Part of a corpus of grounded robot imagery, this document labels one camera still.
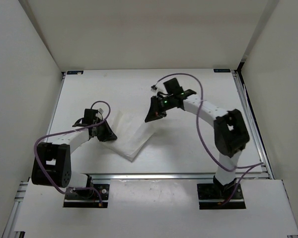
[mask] white panel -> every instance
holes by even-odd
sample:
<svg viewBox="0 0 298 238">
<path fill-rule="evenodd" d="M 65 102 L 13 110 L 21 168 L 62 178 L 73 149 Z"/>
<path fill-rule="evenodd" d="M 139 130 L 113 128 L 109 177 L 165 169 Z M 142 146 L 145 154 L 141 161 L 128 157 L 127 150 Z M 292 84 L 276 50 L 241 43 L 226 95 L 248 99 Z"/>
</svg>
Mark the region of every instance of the white panel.
<svg viewBox="0 0 298 238">
<path fill-rule="evenodd" d="M 196 180 L 111 180 L 107 209 L 63 208 L 29 183 L 15 226 L 25 238 L 286 238 L 298 235 L 280 180 L 245 180 L 246 209 L 199 210 Z"/>
<path fill-rule="evenodd" d="M 62 75 L 17 0 L 0 0 L 0 237 Z"/>
<path fill-rule="evenodd" d="M 298 224 L 298 0 L 282 0 L 243 68 L 276 178 Z"/>
<path fill-rule="evenodd" d="M 81 75 L 66 75 L 51 133 L 69 130 L 73 123 L 83 116 L 84 109 L 97 100 L 107 101 L 111 105 L 111 118 L 120 110 L 135 113 L 145 120 L 152 96 L 150 87 L 163 76 L 177 72 L 191 73 L 198 77 L 204 87 L 206 100 L 220 108 L 237 108 L 243 113 L 231 73 L 214 73 L 212 69 L 86 70 Z M 199 85 L 194 79 L 187 76 L 177 78 L 185 90 L 193 89 L 200 94 Z M 105 110 L 105 115 L 106 105 L 99 106 Z M 156 126 L 156 133 L 132 163 L 101 145 L 97 138 L 93 138 L 72 154 L 72 168 L 80 173 L 101 174 L 216 171 L 216 164 L 205 152 L 198 138 L 193 114 L 172 109 L 167 112 L 166 118 L 151 123 Z M 213 128 L 204 121 L 201 121 L 200 128 L 206 144 L 218 158 Z M 259 155 L 251 136 L 238 165 L 246 166 L 258 162 Z M 261 171 L 261 168 L 257 167 L 253 171 Z"/>
<path fill-rule="evenodd" d="M 267 0 L 28 0 L 61 70 L 236 69 Z"/>
</svg>

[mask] white napkin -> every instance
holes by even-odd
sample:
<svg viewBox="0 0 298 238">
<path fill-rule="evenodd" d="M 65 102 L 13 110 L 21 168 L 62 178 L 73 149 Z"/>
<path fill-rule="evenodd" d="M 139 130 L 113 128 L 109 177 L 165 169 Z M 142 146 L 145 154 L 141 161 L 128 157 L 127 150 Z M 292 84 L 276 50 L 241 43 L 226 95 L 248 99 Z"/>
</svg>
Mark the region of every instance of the white napkin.
<svg viewBox="0 0 298 238">
<path fill-rule="evenodd" d="M 116 114 L 110 127 L 118 139 L 102 144 L 129 161 L 135 159 L 142 146 L 155 132 L 153 125 L 145 123 L 143 116 L 121 111 Z"/>
</svg>

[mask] white wall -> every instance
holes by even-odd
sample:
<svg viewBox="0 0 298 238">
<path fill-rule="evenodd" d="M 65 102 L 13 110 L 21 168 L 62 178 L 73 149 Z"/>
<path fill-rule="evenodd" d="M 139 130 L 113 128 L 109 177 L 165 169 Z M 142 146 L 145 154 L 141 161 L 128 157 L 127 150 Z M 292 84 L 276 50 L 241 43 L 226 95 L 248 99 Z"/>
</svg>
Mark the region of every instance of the white wall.
<svg viewBox="0 0 298 238">
<path fill-rule="evenodd" d="M 20 1 L 70 70 L 236 69 L 271 0 Z"/>
<path fill-rule="evenodd" d="M 0 237 L 33 143 L 46 133 L 61 72 L 17 0 L 0 0 Z"/>
<path fill-rule="evenodd" d="M 242 74 L 273 172 L 284 181 L 298 224 L 298 0 L 279 2 Z"/>
</svg>

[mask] black mounting base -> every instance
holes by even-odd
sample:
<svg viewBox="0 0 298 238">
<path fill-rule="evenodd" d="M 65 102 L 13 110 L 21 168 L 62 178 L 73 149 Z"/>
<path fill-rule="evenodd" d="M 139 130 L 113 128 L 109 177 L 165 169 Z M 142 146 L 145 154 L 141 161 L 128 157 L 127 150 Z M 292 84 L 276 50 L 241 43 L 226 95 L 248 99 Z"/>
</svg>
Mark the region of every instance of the black mounting base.
<svg viewBox="0 0 298 238">
<path fill-rule="evenodd" d="M 231 195 L 234 186 L 225 192 L 220 192 L 214 183 L 199 183 L 197 184 L 197 187 L 200 210 L 246 209 L 240 184 L 231 201 L 223 206 L 219 203 L 223 202 Z"/>
<path fill-rule="evenodd" d="M 85 208 L 107 208 L 109 197 L 109 184 L 94 184 L 94 188 L 99 191 L 103 200 L 103 206 L 99 206 L 99 199 L 94 193 L 90 197 L 82 197 L 76 192 L 66 194 L 63 207 L 85 207 Z"/>
</svg>

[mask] white floor panel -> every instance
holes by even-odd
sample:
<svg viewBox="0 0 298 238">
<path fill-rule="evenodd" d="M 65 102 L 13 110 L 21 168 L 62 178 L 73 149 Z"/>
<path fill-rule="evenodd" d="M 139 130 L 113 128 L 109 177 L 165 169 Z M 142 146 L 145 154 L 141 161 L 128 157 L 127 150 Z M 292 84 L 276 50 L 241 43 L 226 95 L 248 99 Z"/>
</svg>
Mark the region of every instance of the white floor panel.
<svg viewBox="0 0 298 238">
<path fill-rule="evenodd" d="M 107 209 L 63 208 L 29 183 L 16 224 L 25 238 L 286 238 L 298 235 L 280 180 L 244 180 L 246 209 L 199 210 L 197 180 L 111 180 Z"/>
<path fill-rule="evenodd" d="M 237 108 L 244 115 L 231 73 L 214 73 L 213 69 L 85 70 L 81 75 L 66 75 L 51 133 L 71 129 L 73 123 L 83 116 L 84 109 L 97 100 L 111 105 L 112 116 L 121 110 L 139 114 L 145 119 L 152 96 L 150 87 L 161 77 L 176 72 L 198 77 L 206 100 L 224 109 Z M 184 90 L 192 89 L 200 94 L 194 79 L 186 76 L 177 78 Z M 106 114 L 106 106 L 100 106 Z M 93 138 L 72 154 L 72 169 L 100 174 L 214 173 L 217 166 L 198 138 L 195 116 L 181 109 L 169 110 L 167 114 L 166 118 L 153 122 L 157 127 L 156 133 L 132 163 Z M 260 160 L 248 125 L 247 128 L 251 140 L 239 159 L 239 166 L 256 164 Z M 206 144 L 218 158 L 213 128 L 201 121 L 201 131 Z"/>
</svg>

